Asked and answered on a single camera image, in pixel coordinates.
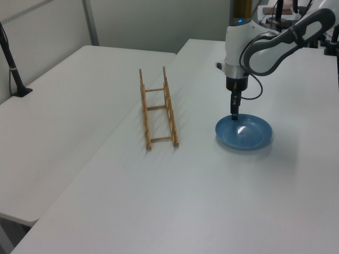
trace white table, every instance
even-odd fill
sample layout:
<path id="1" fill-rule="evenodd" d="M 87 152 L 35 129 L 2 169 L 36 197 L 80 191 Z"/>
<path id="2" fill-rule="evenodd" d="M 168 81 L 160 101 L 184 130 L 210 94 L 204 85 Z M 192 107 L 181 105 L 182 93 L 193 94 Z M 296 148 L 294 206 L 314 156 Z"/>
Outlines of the white table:
<path id="1" fill-rule="evenodd" d="M 86 46 L 0 106 L 0 217 L 32 226 L 175 54 Z"/>
<path id="2" fill-rule="evenodd" d="M 337 253 L 336 58 L 301 49 L 260 77 L 262 97 L 240 111 L 266 119 L 273 142 L 237 151 L 214 130 L 229 114 L 224 48 L 190 40 L 167 67 L 178 148 L 146 151 L 139 102 L 13 254 Z M 258 91 L 250 79 L 244 96 Z M 165 112 L 149 117 L 161 136 Z"/>

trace gray wall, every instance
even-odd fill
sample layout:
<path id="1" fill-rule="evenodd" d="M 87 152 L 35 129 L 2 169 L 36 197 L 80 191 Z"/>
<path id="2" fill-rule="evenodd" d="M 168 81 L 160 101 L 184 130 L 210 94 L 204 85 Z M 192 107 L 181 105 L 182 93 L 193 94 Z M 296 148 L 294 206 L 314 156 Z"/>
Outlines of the gray wall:
<path id="1" fill-rule="evenodd" d="M 53 0 L 3 27 L 24 85 L 91 44 L 82 0 Z M 0 104 L 9 97 L 8 65 L 0 50 Z"/>
<path id="2" fill-rule="evenodd" d="M 177 53 L 190 38 L 224 40 L 230 2 L 87 0 L 87 5 L 99 45 Z"/>

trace blue plate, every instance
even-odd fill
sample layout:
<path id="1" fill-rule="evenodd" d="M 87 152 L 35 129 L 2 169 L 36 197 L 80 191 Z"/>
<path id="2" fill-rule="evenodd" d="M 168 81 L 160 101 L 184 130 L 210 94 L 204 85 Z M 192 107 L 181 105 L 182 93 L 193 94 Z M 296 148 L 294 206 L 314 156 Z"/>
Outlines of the blue plate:
<path id="1" fill-rule="evenodd" d="M 229 147 L 239 150 L 254 150 L 267 146 L 272 138 L 272 128 L 263 119 L 239 114 L 238 121 L 224 117 L 216 125 L 218 139 Z"/>

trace black cable holder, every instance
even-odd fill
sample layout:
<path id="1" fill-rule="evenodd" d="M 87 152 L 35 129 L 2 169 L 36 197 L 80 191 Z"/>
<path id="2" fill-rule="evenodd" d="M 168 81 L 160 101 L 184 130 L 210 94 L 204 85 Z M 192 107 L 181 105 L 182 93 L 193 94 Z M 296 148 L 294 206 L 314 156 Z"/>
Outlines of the black cable holder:
<path id="1" fill-rule="evenodd" d="M 8 43 L 8 40 L 7 40 L 5 30 L 4 30 L 1 22 L 0 22 L 0 44 L 1 44 L 2 50 L 5 54 L 5 58 L 7 60 L 8 66 L 10 67 L 10 71 L 13 75 L 14 81 L 16 83 L 17 90 L 13 94 L 13 96 L 24 97 L 25 95 L 29 94 L 33 90 L 25 87 L 22 83 L 21 77 L 19 75 L 19 72 L 18 72 L 17 67 L 15 65 L 12 53 L 10 51 L 10 46 L 9 46 L 9 43 Z"/>

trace robotic arm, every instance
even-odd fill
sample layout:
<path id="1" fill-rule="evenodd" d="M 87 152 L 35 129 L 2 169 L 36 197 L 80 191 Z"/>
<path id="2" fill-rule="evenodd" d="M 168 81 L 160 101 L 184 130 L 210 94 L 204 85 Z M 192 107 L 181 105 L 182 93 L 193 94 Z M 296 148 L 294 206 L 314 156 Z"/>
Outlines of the robotic arm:
<path id="1" fill-rule="evenodd" d="M 250 74 L 273 73 L 283 59 L 338 24 L 337 0 L 314 0 L 307 14 L 282 33 L 252 20 L 231 23 L 226 32 L 225 75 L 226 88 L 231 91 L 232 120 L 238 119 L 242 91 Z"/>

